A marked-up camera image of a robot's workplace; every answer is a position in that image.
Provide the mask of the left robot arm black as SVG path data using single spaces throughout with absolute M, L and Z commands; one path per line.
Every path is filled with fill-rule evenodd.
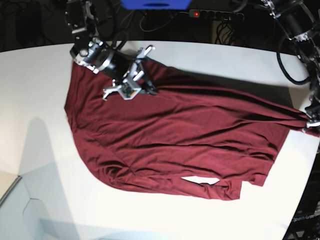
M 305 108 L 305 130 L 320 128 L 320 22 L 302 0 L 263 0 L 262 3 L 284 32 L 276 52 L 284 76 L 294 85 L 309 85 L 310 106 Z M 280 51 L 285 42 L 293 44 L 297 58 L 304 64 L 308 76 L 293 79 L 285 69 Z

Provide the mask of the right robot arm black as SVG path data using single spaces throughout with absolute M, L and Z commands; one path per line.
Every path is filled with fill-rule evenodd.
M 126 54 L 121 49 L 127 42 L 127 36 L 120 44 L 114 41 L 108 44 L 110 38 L 100 34 L 96 9 L 90 0 L 67 1 L 65 20 L 74 40 L 70 50 L 73 61 L 112 80 L 112 85 L 103 89 L 103 100 L 112 93 L 118 93 L 125 101 L 134 99 L 138 94 L 158 93 L 143 67 L 148 54 L 155 49 L 153 45 L 140 48 L 134 54 Z

